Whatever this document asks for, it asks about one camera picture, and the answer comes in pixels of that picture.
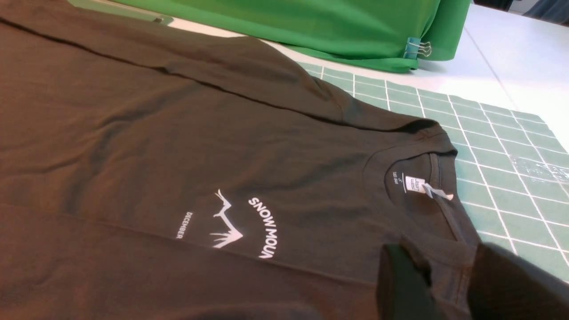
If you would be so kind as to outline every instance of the green t-shirt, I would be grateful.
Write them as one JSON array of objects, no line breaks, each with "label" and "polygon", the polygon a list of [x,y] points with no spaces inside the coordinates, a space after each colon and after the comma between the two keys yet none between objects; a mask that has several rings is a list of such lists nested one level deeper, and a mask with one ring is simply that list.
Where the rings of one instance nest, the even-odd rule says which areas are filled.
[{"label": "green t-shirt", "polygon": [[280,42],[303,54],[358,67],[407,72],[409,38],[430,42],[428,60],[450,60],[469,0],[115,0]]}]

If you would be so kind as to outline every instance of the binder clip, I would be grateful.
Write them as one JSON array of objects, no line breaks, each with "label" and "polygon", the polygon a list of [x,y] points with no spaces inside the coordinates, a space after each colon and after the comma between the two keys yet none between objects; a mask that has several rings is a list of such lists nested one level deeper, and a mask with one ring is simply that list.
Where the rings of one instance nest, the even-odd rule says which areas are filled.
[{"label": "binder clip", "polygon": [[421,42],[421,39],[419,38],[409,37],[407,39],[407,45],[405,46],[405,53],[403,54],[403,58],[417,59],[418,55],[428,57],[431,55],[431,53],[431,42]]}]

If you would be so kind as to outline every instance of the mountain logo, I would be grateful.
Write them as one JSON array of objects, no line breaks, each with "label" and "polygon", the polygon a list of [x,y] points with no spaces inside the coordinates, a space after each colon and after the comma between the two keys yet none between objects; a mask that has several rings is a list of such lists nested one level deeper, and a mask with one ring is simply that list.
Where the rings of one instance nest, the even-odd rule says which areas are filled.
[{"label": "mountain logo", "polygon": [[227,215],[225,214],[225,212],[231,208],[231,203],[229,203],[229,201],[227,201],[227,199],[225,199],[225,197],[223,197],[223,195],[221,194],[221,190],[217,190],[217,192],[215,193],[215,195],[221,199],[221,201],[223,202],[223,207],[221,208],[221,210],[214,214],[213,217],[217,218],[220,217],[221,220],[223,220],[223,222],[225,223],[225,225],[227,225],[228,231],[225,233],[210,233],[210,235],[212,236],[219,236],[219,238],[217,238],[216,240],[214,240],[215,242],[219,242],[218,244],[214,245],[214,248],[223,248],[224,246],[235,242],[241,238],[243,238],[243,234],[241,232],[239,232],[231,223],[231,221],[229,221],[229,219],[227,218]]}]

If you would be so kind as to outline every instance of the dark gray t-shirt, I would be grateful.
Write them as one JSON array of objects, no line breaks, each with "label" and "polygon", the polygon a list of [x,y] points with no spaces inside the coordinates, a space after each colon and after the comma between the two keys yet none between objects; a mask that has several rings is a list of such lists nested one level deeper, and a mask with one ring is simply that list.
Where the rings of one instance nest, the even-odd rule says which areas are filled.
[{"label": "dark gray t-shirt", "polygon": [[[479,238],[436,122],[358,101],[256,39],[65,2],[0,9],[0,251],[30,273],[2,277],[0,296],[27,289],[0,315],[57,297],[44,306],[56,318],[278,305],[288,318],[373,319],[380,248],[401,237],[432,264],[435,295],[465,307]],[[168,306],[177,281],[183,298]]]}]

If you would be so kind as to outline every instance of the cutting mat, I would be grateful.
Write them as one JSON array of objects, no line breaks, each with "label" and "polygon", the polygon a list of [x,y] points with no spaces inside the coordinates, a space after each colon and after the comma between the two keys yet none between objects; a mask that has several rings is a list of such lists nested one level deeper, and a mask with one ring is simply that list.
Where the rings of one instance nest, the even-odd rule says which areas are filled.
[{"label": "cutting mat", "polygon": [[299,64],[378,108],[437,120],[459,151],[458,193],[482,240],[569,282],[569,154],[541,118]]}]

